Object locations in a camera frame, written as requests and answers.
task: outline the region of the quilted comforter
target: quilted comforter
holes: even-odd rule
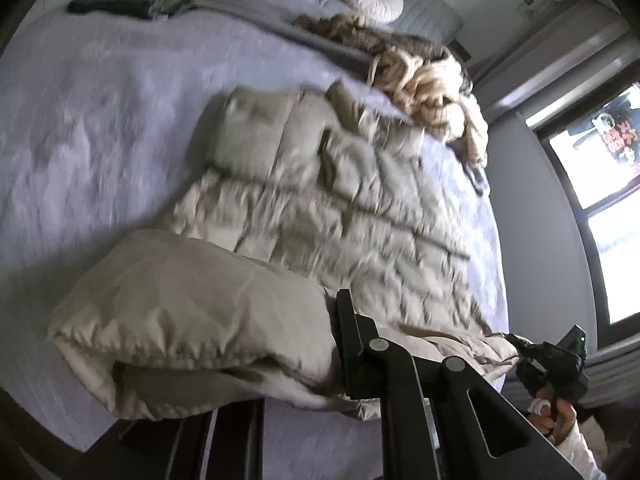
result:
[[[340,83],[237,89],[165,231],[129,235],[90,270],[50,338],[121,418],[260,396],[370,418],[377,403],[340,387],[332,296],[348,287],[382,337],[496,380],[517,352],[469,291],[465,233],[422,168],[423,139]]]

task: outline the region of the bed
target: bed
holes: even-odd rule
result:
[[[318,16],[344,8],[284,1]],[[216,112],[236,86],[326,89],[338,78],[358,99],[397,113],[322,53],[222,12],[140,22],[60,10],[17,34],[0,59],[2,387],[53,434],[87,449],[113,417],[44,341],[54,304],[123,234],[150,224],[202,175]],[[421,155],[459,208],[482,312],[494,331],[508,332],[488,197],[449,148],[427,137]],[[379,430],[375,421],[268,401],[264,476],[375,478]]]

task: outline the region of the gray wall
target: gray wall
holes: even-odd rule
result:
[[[584,247],[548,156],[521,117],[489,128],[491,203],[500,233],[510,328],[557,342],[574,324],[596,349],[593,289]]]
[[[491,63],[472,74],[491,123],[626,34],[628,23],[594,0],[563,0]]]

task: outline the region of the fingers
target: fingers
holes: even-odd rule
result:
[[[531,425],[543,435],[551,433],[551,431],[556,427],[555,422],[549,416],[531,413],[527,418]]]
[[[562,415],[565,420],[574,421],[577,418],[575,408],[564,399],[556,400],[556,406],[558,407],[558,413]]]
[[[540,415],[542,416],[551,416],[551,406],[547,406],[546,404],[540,408]]]

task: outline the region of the hand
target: hand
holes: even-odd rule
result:
[[[536,394],[539,399],[545,399],[552,394],[548,388],[543,388]],[[551,407],[543,406],[540,411],[541,415],[535,413],[529,414],[529,422],[543,435],[552,433],[556,441],[556,446],[559,446],[568,437],[569,433],[574,427],[577,419],[577,413],[575,413],[574,407],[565,400],[556,400],[556,407],[558,408],[560,427],[551,418]]]

